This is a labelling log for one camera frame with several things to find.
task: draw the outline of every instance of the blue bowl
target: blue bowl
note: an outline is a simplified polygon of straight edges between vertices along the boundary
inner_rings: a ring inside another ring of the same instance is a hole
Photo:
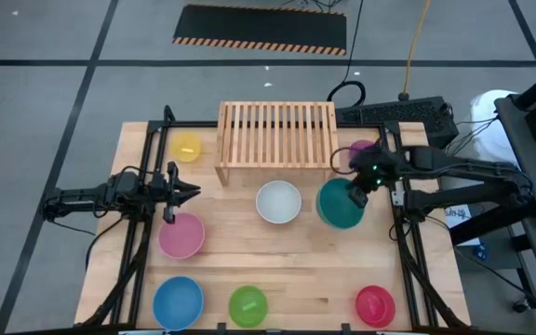
[[[204,294],[192,278],[184,275],[167,279],[154,294],[156,322],[170,331],[191,327],[202,314]]]

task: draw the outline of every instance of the wooden tabletop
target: wooden tabletop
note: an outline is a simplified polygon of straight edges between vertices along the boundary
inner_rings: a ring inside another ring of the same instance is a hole
[[[400,126],[404,144],[426,144],[422,124]],[[112,173],[140,163],[145,129],[146,123],[123,125]],[[193,163],[178,163],[180,178],[201,186],[202,194],[177,212],[197,215],[206,226],[206,241],[190,259],[177,261],[165,256],[157,241],[160,226],[164,224],[162,208],[157,208],[138,328],[160,327],[152,311],[154,292],[174,275],[189,275],[200,284],[205,299],[203,314],[193,328],[214,329],[219,322],[226,322],[227,328],[238,328],[228,314],[230,295],[240,286],[255,285],[268,299],[269,314],[259,328],[339,330],[341,323],[350,323],[351,329],[370,329],[356,315],[354,301],[361,288],[378,285],[395,299],[395,319],[387,328],[410,329],[398,246],[388,238],[393,216],[386,188],[369,195],[365,215],[356,227],[338,230],[323,223],[315,210],[315,197],[324,183],[324,172],[274,171],[259,176],[253,170],[242,170],[239,175],[232,175],[229,186],[223,188],[213,168],[216,129],[171,128],[168,140],[179,133],[196,133],[202,139],[200,157]],[[378,130],[343,128],[338,130],[338,137],[341,147],[348,146],[358,139],[377,140]],[[167,146],[164,162],[169,160],[172,158]],[[288,224],[268,223],[256,211],[256,193],[265,182],[274,179],[289,181],[301,192],[301,213]],[[437,190],[437,182],[413,181],[412,187],[433,192]],[[444,220],[442,210],[432,216]],[[99,232],[116,219],[115,213],[101,219]],[[126,231],[127,223],[118,225],[93,248],[76,322],[88,318],[113,287]],[[428,221],[421,224],[421,231],[433,286],[454,313],[470,323],[448,231]],[[422,292],[416,281],[415,290],[420,298]],[[131,288],[128,288],[122,321],[127,320],[130,298]],[[422,299],[418,301],[420,319],[426,324]]]

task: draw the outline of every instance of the wooden slat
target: wooden slat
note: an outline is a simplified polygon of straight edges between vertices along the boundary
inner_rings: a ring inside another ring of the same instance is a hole
[[[275,164],[280,163],[280,136],[278,134],[280,126],[278,125],[280,121],[280,103],[273,104],[275,109]]]
[[[305,139],[303,138],[303,109],[301,106],[296,106],[295,109],[297,110],[297,125],[299,126],[299,163],[301,163],[301,167],[305,166],[305,146],[303,143],[305,142]]]
[[[314,118],[314,130],[315,130],[315,161],[317,165],[321,167],[324,163],[322,152],[322,131],[320,129],[320,112],[318,110],[317,103],[314,102],[312,106],[312,117]]]
[[[250,105],[249,109],[251,110],[251,121],[249,127],[249,162],[254,163],[254,150],[256,146],[256,105]]]
[[[247,162],[248,161],[248,114],[249,114],[249,106],[242,105],[241,107],[241,113],[243,113],[242,117],[242,125],[241,125],[241,159],[239,159],[239,162]]]
[[[288,166],[288,109],[289,104],[283,104],[283,165]]]
[[[234,163],[239,160],[239,115],[241,114],[241,104],[237,103],[234,109],[234,132],[233,132],[233,159]]]
[[[214,157],[214,165],[219,166],[222,163],[222,146],[224,145],[224,118],[226,117],[227,105],[224,102],[221,102],[221,107],[219,111],[219,125],[217,128],[217,137],[216,137],[216,157]]]
[[[263,104],[263,108],[266,109],[266,164],[272,164],[272,113],[270,111],[269,104]]]
[[[330,133],[328,132],[328,112],[326,107],[321,106],[322,110],[322,136],[324,137],[324,162],[329,166],[330,164],[330,155],[332,151],[330,150]]]
[[[297,126],[295,123],[295,105],[292,104],[288,107],[288,114],[290,116],[290,162],[297,163]]]
[[[260,113],[260,120],[258,124],[258,167],[261,167],[264,153],[264,109],[261,104],[258,104],[258,113]]]
[[[231,122],[233,122],[233,105],[231,103],[226,104],[227,113],[224,130],[224,145],[222,146],[222,163],[226,165],[229,162],[229,153],[231,152]]]
[[[330,135],[330,143],[332,147],[330,148],[332,152],[337,150],[339,148],[339,134],[336,130],[336,118],[334,117],[334,103],[330,102],[326,104],[326,113],[328,114],[328,130]],[[338,157],[334,157],[334,164],[335,168],[338,168],[340,164],[340,159]]]
[[[308,166],[314,164],[314,137],[312,136],[312,105],[306,104],[305,126],[307,127],[307,163]]]

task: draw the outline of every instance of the yellow bowl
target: yellow bowl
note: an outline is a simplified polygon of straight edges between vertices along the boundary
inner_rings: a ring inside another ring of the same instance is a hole
[[[176,134],[169,140],[171,156],[180,162],[193,162],[202,152],[202,141],[195,134]]]

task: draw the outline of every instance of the keyboard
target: keyboard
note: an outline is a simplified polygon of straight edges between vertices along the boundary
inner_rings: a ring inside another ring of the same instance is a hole
[[[453,115],[442,97],[377,103],[336,110],[339,125],[368,125],[384,121],[422,122],[430,145],[443,148],[456,136]]]

